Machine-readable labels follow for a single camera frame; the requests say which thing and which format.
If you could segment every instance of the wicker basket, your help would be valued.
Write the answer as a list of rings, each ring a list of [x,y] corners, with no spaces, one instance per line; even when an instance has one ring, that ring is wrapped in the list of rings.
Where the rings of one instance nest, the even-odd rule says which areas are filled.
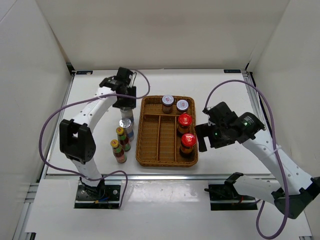
[[[144,167],[191,167],[198,162],[198,145],[194,146],[192,156],[186,158],[180,155],[177,101],[183,99],[189,103],[187,113],[192,116],[190,133],[196,135],[195,101],[191,97],[173,96],[172,113],[164,113],[162,97],[147,96],[141,102],[136,160]]]

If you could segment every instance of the bottle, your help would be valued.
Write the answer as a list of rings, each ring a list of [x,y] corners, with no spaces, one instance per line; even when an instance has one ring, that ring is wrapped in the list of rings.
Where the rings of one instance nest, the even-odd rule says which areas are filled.
[[[129,138],[130,142],[135,139],[134,128],[129,118],[122,118],[119,121],[119,126],[124,129],[125,134]]]
[[[127,156],[125,154],[125,151],[122,149],[122,147],[119,145],[118,140],[111,140],[110,145],[112,147],[113,155],[115,156],[115,159],[118,163],[124,163],[127,161]]]
[[[178,117],[178,129],[177,134],[182,136],[190,132],[190,126],[192,124],[192,116],[183,113]]]
[[[180,154],[185,158],[193,155],[194,146],[196,145],[196,137],[191,133],[186,133],[181,137]]]
[[[118,141],[119,144],[121,145],[122,149],[127,152],[131,149],[130,141],[125,133],[125,130],[122,127],[117,127],[116,128],[116,134],[118,135]]]
[[[183,113],[186,113],[188,111],[189,108],[189,103],[186,100],[179,100],[176,103],[176,114],[177,115],[181,115]]]
[[[132,126],[135,125],[134,111],[130,107],[120,108],[121,117],[130,119]]]
[[[170,114],[174,109],[174,97],[171,95],[165,95],[162,97],[162,111],[165,114]]]

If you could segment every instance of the white backdrop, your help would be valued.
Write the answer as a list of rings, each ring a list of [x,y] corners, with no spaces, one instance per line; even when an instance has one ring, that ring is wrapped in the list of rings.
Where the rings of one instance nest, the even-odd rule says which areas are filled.
[[[42,124],[71,79],[34,0],[0,1],[0,239],[11,240],[30,183],[42,169]],[[44,136],[47,149],[54,122]]]
[[[76,70],[254,66],[289,0],[37,0]]]
[[[304,170],[320,176],[320,2],[291,0],[253,71],[273,109],[277,141]],[[306,216],[320,240],[320,196]]]

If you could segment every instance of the jar with silver lid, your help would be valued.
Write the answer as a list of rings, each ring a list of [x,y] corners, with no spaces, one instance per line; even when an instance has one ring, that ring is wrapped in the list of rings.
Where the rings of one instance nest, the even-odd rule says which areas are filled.
[[[170,114],[174,109],[174,97],[171,95],[165,95],[162,97],[162,111],[165,114]]]
[[[132,142],[135,139],[135,134],[131,120],[129,118],[122,118],[119,121],[119,126],[124,129],[124,132],[129,138],[129,141]]]
[[[186,100],[179,100],[176,103],[176,114],[180,115],[183,113],[186,113],[188,111],[189,108],[189,103]]]

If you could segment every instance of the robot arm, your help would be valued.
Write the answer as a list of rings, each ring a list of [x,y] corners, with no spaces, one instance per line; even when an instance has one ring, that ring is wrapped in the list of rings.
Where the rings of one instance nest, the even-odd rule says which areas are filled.
[[[108,94],[136,96],[136,87],[131,86],[133,72],[120,67],[117,75],[105,78],[99,85],[95,97]],[[135,108],[136,100],[110,95],[89,102],[71,120],[63,119],[59,125],[60,151],[72,161],[77,170],[87,178],[80,178],[87,193],[94,199],[103,197],[104,181],[92,181],[102,177],[93,159],[96,144],[92,132],[105,112],[115,108]]]
[[[236,141],[251,151],[274,175],[278,182],[267,182],[244,176],[236,172],[225,182],[230,196],[248,195],[274,204],[282,213],[285,211],[284,183],[273,148],[273,140],[265,126],[252,113],[238,117],[225,102],[204,109],[208,123],[197,125],[196,135],[199,151],[207,151],[204,137],[209,138],[211,148],[221,148]],[[305,207],[320,193],[320,178],[299,168],[291,158],[277,146],[288,184],[289,218],[296,219]]]

